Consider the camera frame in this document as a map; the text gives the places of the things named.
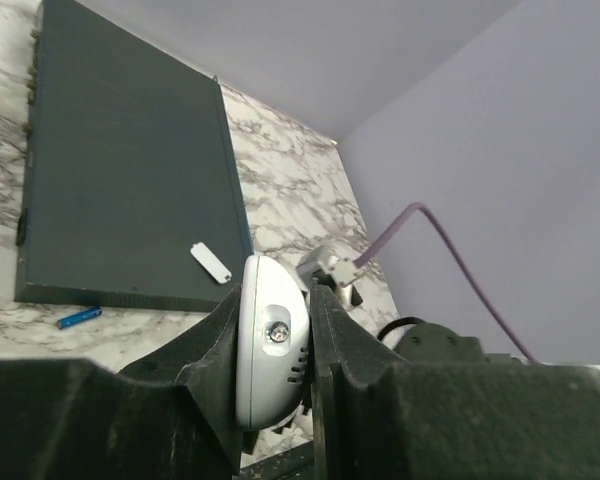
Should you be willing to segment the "white remote control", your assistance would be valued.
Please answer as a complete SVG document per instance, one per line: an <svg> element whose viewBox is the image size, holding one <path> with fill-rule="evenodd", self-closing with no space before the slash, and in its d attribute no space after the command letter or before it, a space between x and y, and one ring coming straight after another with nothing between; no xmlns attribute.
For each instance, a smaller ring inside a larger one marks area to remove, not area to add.
<svg viewBox="0 0 600 480"><path fill-rule="evenodd" d="M301 288L276 260L252 255L241 288L236 421L244 431L268 428L298 406L309 357L310 318Z"/></svg>

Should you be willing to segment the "white battery compartment cover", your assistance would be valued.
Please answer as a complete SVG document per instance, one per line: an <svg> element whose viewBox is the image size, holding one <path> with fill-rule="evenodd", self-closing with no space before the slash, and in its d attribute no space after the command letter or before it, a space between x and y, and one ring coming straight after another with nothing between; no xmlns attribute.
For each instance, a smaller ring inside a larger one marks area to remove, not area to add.
<svg viewBox="0 0 600 480"><path fill-rule="evenodd" d="M231 271L204 242L194 243L190 254L216 283L224 285L232 279Z"/></svg>

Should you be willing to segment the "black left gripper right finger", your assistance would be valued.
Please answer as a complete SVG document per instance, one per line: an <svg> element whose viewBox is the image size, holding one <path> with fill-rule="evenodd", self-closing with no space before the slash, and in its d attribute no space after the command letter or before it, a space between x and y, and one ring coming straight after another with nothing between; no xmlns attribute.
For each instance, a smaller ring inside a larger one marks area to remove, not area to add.
<svg viewBox="0 0 600 480"><path fill-rule="evenodd" d="M414 363L310 294L319 479L600 479L600 370Z"/></svg>

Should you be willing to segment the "blue battery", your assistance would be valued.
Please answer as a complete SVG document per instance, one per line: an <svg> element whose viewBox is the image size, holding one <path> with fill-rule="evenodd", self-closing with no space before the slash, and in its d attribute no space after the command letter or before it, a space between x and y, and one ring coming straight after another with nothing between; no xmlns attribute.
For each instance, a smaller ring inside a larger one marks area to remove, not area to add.
<svg viewBox="0 0 600 480"><path fill-rule="evenodd" d="M75 327L85 322L91 321L102 315L101 307L91 307L89 309L74 313L59 319L56 322L56 326L59 330L65 330L68 328Z"/></svg>

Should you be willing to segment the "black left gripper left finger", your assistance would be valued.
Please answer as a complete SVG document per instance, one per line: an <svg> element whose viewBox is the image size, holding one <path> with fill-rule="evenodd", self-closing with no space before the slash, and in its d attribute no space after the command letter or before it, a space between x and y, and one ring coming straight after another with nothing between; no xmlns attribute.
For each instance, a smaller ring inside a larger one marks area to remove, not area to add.
<svg viewBox="0 0 600 480"><path fill-rule="evenodd" d="M118 373L0 360L0 479L231 479L240 290Z"/></svg>

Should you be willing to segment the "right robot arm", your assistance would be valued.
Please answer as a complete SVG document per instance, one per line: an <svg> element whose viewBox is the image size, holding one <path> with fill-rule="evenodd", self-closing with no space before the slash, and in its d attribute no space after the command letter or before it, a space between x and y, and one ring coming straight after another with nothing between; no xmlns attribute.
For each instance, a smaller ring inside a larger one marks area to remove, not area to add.
<svg viewBox="0 0 600 480"><path fill-rule="evenodd" d="M407 327L392 348L407 361L428 363L523 364L508 353L486 353L477 337L462 336L451 329L426 322L418 317L403 317L391 321L377 334L383 342L394 330Z"/></svg>

